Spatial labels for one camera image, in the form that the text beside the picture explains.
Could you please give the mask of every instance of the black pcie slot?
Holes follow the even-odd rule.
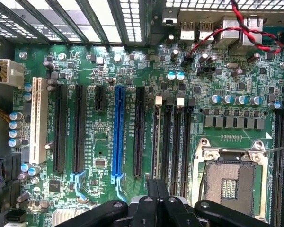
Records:
[[[75,121],[73,141],[72,171],[80,173],[84,169],[84,145],[86,127],[86,87],[76,85],[75,88]]]
[[[144,145],[144,120],[145,120],[145,88],[136,88],[136,114],[134,124],[133,147],[133,175],[142,174],[142,151]]]
[[[181,113],[182,109],[175,107],[174,113],[174,139],[171,158],[171,186],[170,195],[176,195],[178,183],[178,169],[180,159],[180,131],[181,131]]]
[[[65,142],[67,124],[67,85],[56,86],[54,116],[53,170],[62,173],[65,169]]]
[[[183,151],[182,151],[182,170],[181,170],[181,195],[186,198],[187,179],[188,179],[188,151],[190,141],[190,122],[192,107],[185,108],[184,114],[184,135],[183,135]]]
[[[165,105],[164,108],[164,125],[163,125],[163,144],[161,156],[161,179],[166,183],[168,182],[169,170],[169,135],[170,135],[170,122],[171,122],[172,105]]]

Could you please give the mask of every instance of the pcie slot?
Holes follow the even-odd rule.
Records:
[[[126,90],[124,86],[116,86],[112,178],[121,177],[122,175],[121,168],[124,141],[125,93]]]
[[[145,88],[136,88],[136,113],[134,125],[133,145],[133,175],[142,174],[142,152],[144,145],[144,120],[145,120]]]
[[[169,144],[170,144],[170,126],[171,126],[172,105],[165,105],[164,108],[164,124],[163,124],[163,144],[161,156],[161,179],[168,182],[169,170]]]
[[[61,173],[65,169],[65,142],[67,124],[67,85],[56,86],[54,116],[53,170]]]
[[[46,160],[44,145],[47,139],[48,91],[46,79],[33,77],[29,162],[40,164]]]
[[[183,135],[183,151],[182,151],[182,170],[181,170],[181,194],[186,198],[187,179],[188,179],[188,154],[190,141],[190,122],[193,108],[188,106],[185,108],[184,114],[184,135]]]
[[[181,131],[181,113],[182,109],[175,107],[174,111],[174,138],[171,163],[171,186],[170,195],[176,195],[178,183],[178,169],[180,160],[180,131]]]
[[[76,85],[75,87],[75,121],[73,140],[73,163],[72,171],[80,173],[84,170],[84,145],[86,127],[86,87]]]

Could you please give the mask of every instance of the perforated metal grille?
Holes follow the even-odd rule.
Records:
[[[245,10],[284,10],[283,1],[238,0],[239,9]],[[230,0],[166,0],[167,7],[193,9],[231,9]]]

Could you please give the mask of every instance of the motherboard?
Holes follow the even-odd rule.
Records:
[[[218,202],[270,220],[275,112],[284,50],[18,45],[10,146],[27,226],[54,227],[164,179],[190,205]]]

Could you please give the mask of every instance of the chip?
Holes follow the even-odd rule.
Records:
[[[185,89],[186,89],[186,85],[185,84],[180,84],[179,85],[179,90],[180,91],[185,91]]]
[[[49,191],[60,193],[61,190],[61,181],[58,180],[50,180],[49,181]]]

